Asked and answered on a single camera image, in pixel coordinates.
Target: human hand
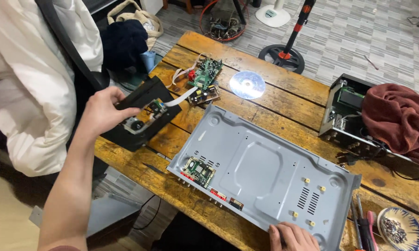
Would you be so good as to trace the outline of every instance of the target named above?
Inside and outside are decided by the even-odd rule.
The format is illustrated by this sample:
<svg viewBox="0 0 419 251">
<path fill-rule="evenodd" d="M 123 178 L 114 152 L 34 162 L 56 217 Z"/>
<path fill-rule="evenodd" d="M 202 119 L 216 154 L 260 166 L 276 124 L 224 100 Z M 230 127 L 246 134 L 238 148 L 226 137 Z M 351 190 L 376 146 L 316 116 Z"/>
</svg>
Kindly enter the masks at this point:
<svg viewBox="0 0 419 251">
<path fill-rule="evenodd" d="M 126 118 L 136 116 L 140 112 L 139 108 L 127 108 L 121 111 L 115 108 L 115 104 L 124 98 L 124 93 L 116 86 L 96 92 L 85 105 L 77 132 L 95 138 Z"/>
<path fill-rule="evenodd" d="M 276 226 L 270 225 L 268 233 L 271 251 L 320 251 L 315 237 L 295 224 L 281 222 Z M 279 233 L 282 234 L 286 247 L 282 246 Z"/>
</svg>

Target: red cloth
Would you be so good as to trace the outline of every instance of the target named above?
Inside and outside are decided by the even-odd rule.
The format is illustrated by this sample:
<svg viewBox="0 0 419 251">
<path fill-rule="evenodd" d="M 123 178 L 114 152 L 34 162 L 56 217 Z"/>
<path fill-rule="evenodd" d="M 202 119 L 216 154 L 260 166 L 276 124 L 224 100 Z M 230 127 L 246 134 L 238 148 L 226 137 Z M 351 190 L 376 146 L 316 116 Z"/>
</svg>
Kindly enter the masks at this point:
<svg viewBox="0 0 419 251">
<path fill-rule="evenodd" d="M 364 97 L 362 115 L 370 136 L 419 163 L 419 94 L 394 83 L 374 86 Z"/>
</svg>

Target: black tripod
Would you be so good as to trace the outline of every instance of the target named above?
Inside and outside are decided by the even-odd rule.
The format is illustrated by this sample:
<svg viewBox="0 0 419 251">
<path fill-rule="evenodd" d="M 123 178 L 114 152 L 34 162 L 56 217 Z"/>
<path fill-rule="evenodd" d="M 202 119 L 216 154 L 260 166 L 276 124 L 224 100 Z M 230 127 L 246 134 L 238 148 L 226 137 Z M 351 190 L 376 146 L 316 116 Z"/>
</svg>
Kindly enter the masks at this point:
<svg viewBox="0 0 419 251">
<path fill-rule="evenodd" d="M 289 71 L 301 74 L 305 67 L 304 59 L 296 49 L 293 49 L 298 32 L 303 24 L 307 24 L 307 18 L 313 8 L 316 0 L 305 0 L 304 5 L 299 13 L 298 21 L 286 45 L 270 45 L 262 49 L 258 58 L 265 60 L 265 56 L 269 54 L 273 58 L 273 64 Z"/>
</svg>

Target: wooden plank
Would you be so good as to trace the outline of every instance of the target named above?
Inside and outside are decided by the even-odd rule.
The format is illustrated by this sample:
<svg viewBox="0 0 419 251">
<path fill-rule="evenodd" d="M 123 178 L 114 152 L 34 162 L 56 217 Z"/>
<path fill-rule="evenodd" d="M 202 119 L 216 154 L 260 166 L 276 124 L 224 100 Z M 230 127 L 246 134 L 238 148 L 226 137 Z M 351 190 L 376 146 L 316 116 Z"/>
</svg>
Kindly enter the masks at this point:
<svg viewBox="0 0 419 251">
<path fill-rule="evenodd" d="M 203 193 L 192 192 L 182 186 L 176 177 L 167 171 L 165 174 L 158 174 L 143 165 L 151 164 L 161 170 L 166 168 L 169 162 L 153 152 L 142 147 L 133 153 L 99 137 L 95 143 L 95 155 L 240 250 L 270 249 L 267 232 L 227 208 L 221 209 L 210 203 Z M 381 203 L 383 198 L 376 198 L 362 188 L 360 195 L 364 209 L 371 208 L 368 205 L 373 201 L 383 207 L 390 205 Z M 381 238 L 376 237 L 376 240 L 381 251 L 393 250 L 388 244 L 383 243 Z M 347 220 L 340 248 L 343 251 L 354 251 L 356 246 L 354 225 Z"/>
<path fill-rule="evenodd" d="M 238 71 L 257 72 L 266 82 L 288 92 L 314 101 L 321 106 L 325 106 L 327 103 L 327 97 L 329 96 L 328 86 L 287 71 L 264 60 L 257 60 L 254 56 L 225 46 L 198 33 L 185 32 L 177 44 L 196 53 L 211 52 L 213 58 L 222 59 L 225 65 Z"/>
<path fill-rule="evenodd" d="M 175 72 L 175 68 L 164 63 L 160 63 L 153 71 L 153 74 L 167 83 L 168 76 L 171 72 Z M 177 82 L 179 92 L 186 89 L 186 80 L 182 79 Z M 270 132 L 289 140 L 290 142 L 300 145 L 301 147 L 336 163 L 336 154 L 341 149 L 330 143 L 324 142 L 318 138 L 318 134 L 300 124 L 297 124 L 285 117 L 278 116 L 262 107 L 243 100 L 229 92 L 222 92 L 222 98 L 213 102 L 215 105 L 227 109 L 245 119 L 248 119 L 256 125 L 269 130 Z M 186 131 L 178 129 L 176 126 L 170 125 L 163 128 L 148 145 L 165 156 L 172 158 L 177 154 L 189 137 L 190 128 L 195 128 L 196 123 L 203 115 L 202 112 L 188 112 L 189 105 L 181 104 L 182 114 L 179 114 L 180 121 L 174 120 L 173 123 Z M 362 185 L 377 191 L 378 193 L 398 201 L 400 204 L 419 212 L 419 181 L 403 180 L 397 176 L 392 176 L 389 170 L 373 161 L 358 161 L 347 169 L 352 173 L 363 174 Z"/>
<path fill-rule="evenodd" d="M 185 48 L 174 46 L 163 58 L 163 61 L 176 66 L 177 68 L 186 69 L 191 67 L 196 59 L 197 54 L 190 52 Z M 217 77 L 219 86 L 231 91 L 229 88 L 229 80 L 236 73 L 237 71 L 224 66 Z M 278 112 L 285 117 L 289 117 L 316 131 L 319 130 L 324 115 L 323 107 L 303 100 L 269 84 L 267 85 L 264 94 L 252 102 L 260 106 L 271 108 L 275 112 Z"/>
</svg>

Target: ventilation slot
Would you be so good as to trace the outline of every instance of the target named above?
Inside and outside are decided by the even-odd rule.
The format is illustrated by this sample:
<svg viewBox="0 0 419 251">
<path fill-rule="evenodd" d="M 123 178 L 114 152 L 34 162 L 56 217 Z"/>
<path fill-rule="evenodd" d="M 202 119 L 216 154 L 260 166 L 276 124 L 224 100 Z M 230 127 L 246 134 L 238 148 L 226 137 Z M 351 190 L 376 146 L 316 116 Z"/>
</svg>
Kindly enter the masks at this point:
<svg viewBox="0 0 419 251">
<path fill-rule="evenodd" d="M 298 207 L 304 209 L 305 203 L 308 200 L 308 192 L 310 190 L 307 188 L 302 188 L 301 196 L 299 197 Z"/>
<path fill-rule="evenodd" d="M 309 214 L 315 215 L 315 209 L 317 208 L 319 198 L 320 196 L 318 194 L 312 194 L 312 198 L 310 199 L 310 203 L 308 204 L 307 210 Z"/>
</svg>

